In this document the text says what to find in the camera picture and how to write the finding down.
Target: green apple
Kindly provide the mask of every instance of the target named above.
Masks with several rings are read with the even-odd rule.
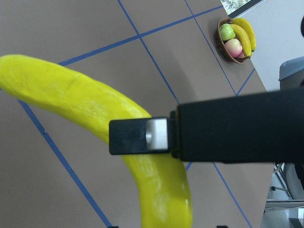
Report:
[[[233,39],[236,37],[233,28],[227,23],[219,27],[219,33],[223,41]]]

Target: yellow banana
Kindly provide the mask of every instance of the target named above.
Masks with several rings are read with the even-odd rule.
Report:
[[[54,63],[22,55],[0,57],[0,88],[54,112],[109,142],[112,119],[150,115],[111,87]],[[191,194],[183,163],[169,154],[124,155],[135,178],[143,228],[191,228]]]
[[[256,36],[255,36],[255,33],[253,31],[251,24],[245,18],[235,18],[232,20],[232,23],[235,25],[239,25],[246,31],[249,41],[250,41],[251,51],[254,51],[256,49],[257,42],[256,42]]]
[[[239,25],[236,24],[230,24],[230,25],[232,26],[234,33],[236,34],[237,38],[239,39],[239,41],[243,46],[244,55],[246,57],[250,56],[251,45],[246,31]]]

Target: table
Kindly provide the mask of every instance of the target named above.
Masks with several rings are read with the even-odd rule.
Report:
[[[224,18],[220,1],[4,0],[1,54],[60,63],[164,116],[177,103],[265,90],[250,60],[227,62],[215,48]],[[0,107],[1,227],[140,227],[134,180],[105,143],[3,91]],[[185,166],[194,228],[260,227],[272,164]]]

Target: wicker basket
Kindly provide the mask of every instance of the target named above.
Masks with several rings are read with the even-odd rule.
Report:
[[[224,42],[222,40],[222,37],[220,36],[220,33],[219,33],[219,28],[225,24],[225,23],[231,23],[232,22],[232,19],[231,18],[228,18],[228,19],[224,19],[224,20],[220,20],[218,22],[218,27],[217,27],[217,31],[215,33],[215,42],[216,42],[216,45],[219,49],[219,51],[222,53],[222,55],[228,60],[228,61],[231,61],[231,62],[234,62],[234,63],[238,63],[238,64],[242,64],[246,59],[250,58],[250,57],[246,57],[246,58],[233,58],[229,53],[228,51],[226,50],[225,48],[225,45],[224,45]]]

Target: fruit basket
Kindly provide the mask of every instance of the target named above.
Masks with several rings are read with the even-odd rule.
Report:
[[[226,47],[225,47],[225,44],[224,44],[224,41],[220,35],[220,32],[219,32],[219,28],[225,24],[225,23],[231,23],[232,22],[232,19],[231,18],[228,18],[228,19],[223,19],[223,20],[220,20],[218,22],[218,27],[217,27],[217,31],[215,33],[215,41],[216,41],[216,45],[219,49],[219,51],[221,52],[221,54],[225,57],[225,59],[227,59],[228,61],[231,61],[231,62],[234,62],[234,63],[237,63],[237,64],[242,64],[246,59],[250,58],[250,57],[245,57],[245,58],[233,58],[229,52],[227,51]]]

